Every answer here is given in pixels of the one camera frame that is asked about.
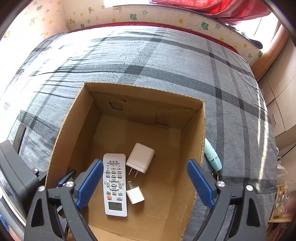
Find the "teal cylindrical bottle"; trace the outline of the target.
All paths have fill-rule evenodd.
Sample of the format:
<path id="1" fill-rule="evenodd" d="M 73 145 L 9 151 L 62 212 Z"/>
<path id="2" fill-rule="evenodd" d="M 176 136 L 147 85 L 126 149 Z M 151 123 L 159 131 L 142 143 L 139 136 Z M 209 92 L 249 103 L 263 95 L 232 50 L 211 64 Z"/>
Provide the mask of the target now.
<path id="1" fill-rule="evenodd" d="M 222 170 L 222 164 L 218 154 L 206 138 L 204 143 L 204 154 L 214 171 L 219 172 Z"/>

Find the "white air conditioner remote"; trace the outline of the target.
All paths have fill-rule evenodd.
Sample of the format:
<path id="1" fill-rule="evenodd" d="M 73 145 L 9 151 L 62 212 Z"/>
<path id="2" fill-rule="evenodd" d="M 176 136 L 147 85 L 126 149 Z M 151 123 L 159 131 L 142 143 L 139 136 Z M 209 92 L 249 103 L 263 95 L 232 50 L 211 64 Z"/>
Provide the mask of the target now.
<path id="1" fill-rule="evenodd" d="M 106 153 L 103 156 L 103 198 L 105 214 L 127 217 L 126 156 Z"/>

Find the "small white charger plug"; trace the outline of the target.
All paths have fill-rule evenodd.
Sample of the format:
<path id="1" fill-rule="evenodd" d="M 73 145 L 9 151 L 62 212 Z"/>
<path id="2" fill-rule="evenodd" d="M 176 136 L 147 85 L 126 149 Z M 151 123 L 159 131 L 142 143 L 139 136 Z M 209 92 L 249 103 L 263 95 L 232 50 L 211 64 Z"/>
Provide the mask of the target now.
<path id="1" fill-rule="evenodd" d="M 126 190 L 126 193 L 132 205 L 143 202 L 145 200 L 139 186 L 134 186 L 132 181 L 128 181 L 127 185 L 128 190 Z"/>

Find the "large white charger plug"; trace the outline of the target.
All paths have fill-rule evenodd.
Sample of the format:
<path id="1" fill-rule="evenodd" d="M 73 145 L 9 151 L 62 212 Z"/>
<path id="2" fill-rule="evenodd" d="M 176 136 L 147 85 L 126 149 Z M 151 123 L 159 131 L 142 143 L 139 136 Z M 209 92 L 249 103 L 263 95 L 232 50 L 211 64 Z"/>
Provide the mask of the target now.
<path id="1" fill-rule="evenodd" d="M 131 170 L 135 169 L 137 172 L 146 173 L 154 156 L 154 149 L 140 143 L 136 143 L 130 153 L 126 166 Z"/>

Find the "brown cardboard box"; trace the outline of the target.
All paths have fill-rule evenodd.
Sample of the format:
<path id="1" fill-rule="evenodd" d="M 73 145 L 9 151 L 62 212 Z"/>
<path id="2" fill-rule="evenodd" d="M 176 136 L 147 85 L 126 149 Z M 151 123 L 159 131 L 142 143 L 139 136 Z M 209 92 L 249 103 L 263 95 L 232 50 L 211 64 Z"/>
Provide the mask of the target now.
<path id="1" fill-rule="evenodd" d="M 181 240 L 196 199 L 187 162 L 204 154 L 203 101 L 117 83 L 86 82 L 62 124 L 46 186 L 70 170 L 85 171 L 108 154 L 126 156 L 119 179 L 131 181 L 144 201 L 127 203 L 127 217 L 105 213 L 111 193 L 97 185 L 83 209 L 98 240 Z"/>

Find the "white plastic bags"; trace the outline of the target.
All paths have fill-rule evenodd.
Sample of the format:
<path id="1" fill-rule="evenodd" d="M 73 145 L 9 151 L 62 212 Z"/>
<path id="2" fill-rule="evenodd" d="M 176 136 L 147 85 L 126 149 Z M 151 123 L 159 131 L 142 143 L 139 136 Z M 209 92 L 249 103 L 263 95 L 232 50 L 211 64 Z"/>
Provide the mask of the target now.
<path id="1" fill-rule="evenodd" d="M 277 155 L 277 185 L 285 184 L 287 181 L 287 170 L 281 164 L 281 157 L 279 154 L 279 148 L 276 147 L 276 155 Z"/>

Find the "black smartphone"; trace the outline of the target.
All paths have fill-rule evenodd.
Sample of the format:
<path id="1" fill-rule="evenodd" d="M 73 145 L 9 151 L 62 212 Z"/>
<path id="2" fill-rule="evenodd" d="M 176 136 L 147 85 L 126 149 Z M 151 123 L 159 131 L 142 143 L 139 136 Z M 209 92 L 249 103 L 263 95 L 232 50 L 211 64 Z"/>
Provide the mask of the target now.
<path id="1" fill-rule="evenodd" d="M 16 132 L 16 136 L 15 136 L 15 139 L 14 139 L 14 142 L 13 142 L 13 148 L 15 149 L 15 151 L 17 153 L 20 152 L 20 148 L 21 148 L 21 145 L 22 145 L 22 141 L 23 141 L 23 137 L 25 135 L 25 132 L 26 132 L 26 126 L 23 125 L 23 124 L 20 124 L 19 127 L 18 127 L 18 130 Z"/>

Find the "wooden shelf with snacks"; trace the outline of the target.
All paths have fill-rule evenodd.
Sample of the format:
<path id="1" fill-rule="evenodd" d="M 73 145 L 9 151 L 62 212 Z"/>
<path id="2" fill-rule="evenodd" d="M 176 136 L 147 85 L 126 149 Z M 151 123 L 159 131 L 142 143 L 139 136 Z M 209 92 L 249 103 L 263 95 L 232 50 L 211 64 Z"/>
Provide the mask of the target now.
<path id="1" fill-rule="evenodd" d="M 289 191 L 288 184 L 277 185 L 277 194 L 269 222 L 292 222 L 295 216 L 295 191 Z"/>

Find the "beige wardrobe with drawers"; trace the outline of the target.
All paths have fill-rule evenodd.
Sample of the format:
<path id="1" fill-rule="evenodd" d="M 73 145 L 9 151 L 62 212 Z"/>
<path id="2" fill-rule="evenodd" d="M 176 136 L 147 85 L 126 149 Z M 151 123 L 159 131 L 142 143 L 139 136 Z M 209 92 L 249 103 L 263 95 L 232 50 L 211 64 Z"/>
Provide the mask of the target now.
<path id="1" fill-rule="evenodd" d="M 287 40 L 260 80 L 259 87 L 270 115 L 276 146 L 282 156 L 295 145 L 295 45 L 292 40 Z"/>

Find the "red curtain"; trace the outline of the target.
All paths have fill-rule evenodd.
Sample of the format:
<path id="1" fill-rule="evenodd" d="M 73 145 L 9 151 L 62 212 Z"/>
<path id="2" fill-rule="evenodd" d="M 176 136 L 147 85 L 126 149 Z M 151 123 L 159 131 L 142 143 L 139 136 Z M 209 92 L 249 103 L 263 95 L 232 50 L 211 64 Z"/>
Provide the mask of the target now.
<path id="1" fill-rule="evenodd" d="M 152 2 L 199 11 L 229 25 L 261 18 L 271 13 L 271 10 L 261 1 L 253 0 L 172 0 Z"/>

